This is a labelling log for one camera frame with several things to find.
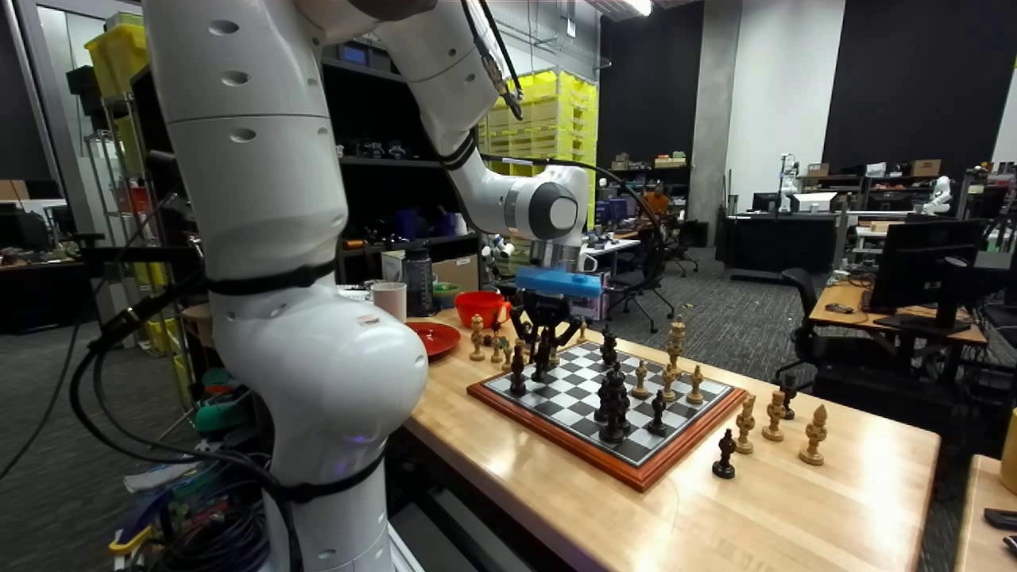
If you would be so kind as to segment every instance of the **black chess piece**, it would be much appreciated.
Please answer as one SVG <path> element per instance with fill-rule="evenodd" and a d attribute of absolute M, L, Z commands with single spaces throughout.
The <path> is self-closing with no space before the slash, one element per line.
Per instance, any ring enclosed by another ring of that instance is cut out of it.
<path fill-rule="evenodd" d="M 647 407 L 653 407 L 653 420 L 650 420 L 644 428 L 647 428 L 650 435 L 666 435 L 666 431 L 664 431 L 664 410 L 666 410 L 664 392 L 658 392 Z"/>
<path fill-rule="evenodd" d="M 605 363 L 605 368 L 617 366 L 617 338 L 612 332 L 605 332 L 601 363 Z"/>
<path fill-rule="evenodd" d="M 607 372 L 607 386 L 610 386 L 610 410 L 618 412 L 623 425 L 629 425 L 629 392 L 625 392 L 625 372 L 618 363 L 612 363 L 612 368 Z"/>
<path fill-rule="evenodd" d="M 535 382 L 547 382 L 552 363 L 552 331 L 543 331 L 537 338 L 537 351 L 535 351 Z"/>
<path fill-rule="evenodd" d="M 521 343 L 514 343 L 513 374 L 507 374 L 507 395 L 514 395 L 514 397 L 528 395 L 528 378 L 521 374 L 525 368 L 528 368 L 528 363 L 521 357 Z"/>
<path fill-rule="evenodd" d="M 783 395 L 785 395 L 785 420 L 794 420 L 791 401 L 796 395 L 794 374 L 783 378 Z"/>
<path fill-rule="evenodd" d="M 623 440 L 625 435 L 625 410 L 618 402 L 610 402 L 607 425 L 601 425 L 605 440 Z"/>
<path fill-rule="evenodd" d="M 610 382 L 607 382 L 607 378 L 601 382 L 598 397 L 601 397 L 601 407 L 595 410 L 595 420 L 598 420 L 598 422 L 607 422 L 610 401 L 612 401 L 612 392 L 610 392 Z"/>
<path fill-rule="evenodd" d="M 730 452 L 735 452 L 735 438 L 730 428 L 724 428 L 724 438 L 717 440 L 720 458 L 712 465 L 712 472 L 720 479 L 735 479 L 735 465 L 730 465 Z"/>

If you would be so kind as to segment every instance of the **cardboard box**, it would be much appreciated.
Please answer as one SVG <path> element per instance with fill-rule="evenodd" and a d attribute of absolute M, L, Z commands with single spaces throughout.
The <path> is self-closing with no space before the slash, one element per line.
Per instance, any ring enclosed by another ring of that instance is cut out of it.
<path fill-rule="evenodd" d="M 27 199 L 27 186 L 18 179 L 0 179 L 0 199 Z"/>
<path fill-rule="evenodd" d="M 829 175 L 829 165 L 827 162 L 811 162 L 807 168 L 804 168 L 804 179 L 827 179 Z"/>
<path fill-rule="evenodd" d="M 939 160 L 915 160 L 911 162 L 911 179 L 937 179 L 939 175 Z"/>
<path fill-rule="evenodd" d="M 454 256 L 431 265 L 435 278 L 458 287 L 458 293 L 479 290 L 476 256 Z"/>

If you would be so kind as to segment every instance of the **chess board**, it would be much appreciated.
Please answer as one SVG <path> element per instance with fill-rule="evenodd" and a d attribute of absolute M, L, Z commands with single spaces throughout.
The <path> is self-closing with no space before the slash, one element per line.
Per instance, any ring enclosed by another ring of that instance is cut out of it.
<path fill-rule="evenodd" d="M 640 358 L 623 351 L 617 358 L 625 386 L 631 392 Z M 661 368 L 664 363 L 647 363 L 644 386 L 650 395 L 661 386 Z M 629 395 L 625 435 L 618 440 L 605 440 L 601 422 L 595 420 L 601 407 L 598 386 L 607 374 L 598 347 L 560 349 L 560 366 L 547 382 L 531 382 L 531 374 L 535 366 L 525 368 L 528 395 L 521 397 L 507 395 L 507 374 L 476 382 L 466 392 L 635 488 L 647 488 L 748 401 L 748 392 L 702 378 L 702 402 L 694 407 L 686 402 L 688 372 L 683 372 L 674 382 L 681 397 L 661 412 L 664 435 L 647 431 L 647 422 L 653 420 L 650 397 L 640 401 Z"/>

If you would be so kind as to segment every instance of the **ceiling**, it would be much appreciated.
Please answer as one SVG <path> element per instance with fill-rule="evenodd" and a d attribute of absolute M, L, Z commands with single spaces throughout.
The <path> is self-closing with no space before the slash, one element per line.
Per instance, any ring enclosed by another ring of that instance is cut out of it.
<path fill-rule="evenodd" d="M 625 0 L 583 0 L 605 12 L 610 22 L 640 20 L 640 12 Z M 653 0 L 653 10 L 674 10 L 699 0 Z"/>

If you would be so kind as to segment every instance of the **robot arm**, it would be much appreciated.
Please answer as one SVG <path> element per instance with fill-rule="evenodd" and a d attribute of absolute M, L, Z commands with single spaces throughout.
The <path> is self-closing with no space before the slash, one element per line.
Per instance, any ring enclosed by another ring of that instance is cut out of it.
<path fill-rule="evenodd" d="M 402 70 L 450 182 L 485 232 L 574 242 L 574 175 L 502 179 L 465 146 L 497 99 L 458 0 L 146 0 L 168 136 L 212 283 L 223 363 L 269 407 L 278 484 L 342 492 L 292 505 L 308 570 L 394 570 L 385 438 L 425 385 L 419 338 L 327 276 L 345 225 L 342 175 L 322 89 L 322 45 L 375 32 Z M 269 566 L 286 570 L 266 502 Z"/>
<path fill-rule="evenodd" d="M 474 148 L 469 131 L 499 99 L 485 75 L 466 17 L 476 2 L 438 0 L 431 10 L 375 29 L 411 92 L 438 155 L 461 155 L 448 170 L 469 222 L 484 232 L 525 234 L 577 247 L 583 213 L 583 170 L 547 168 L 537 179 L 489 170 Z"/>

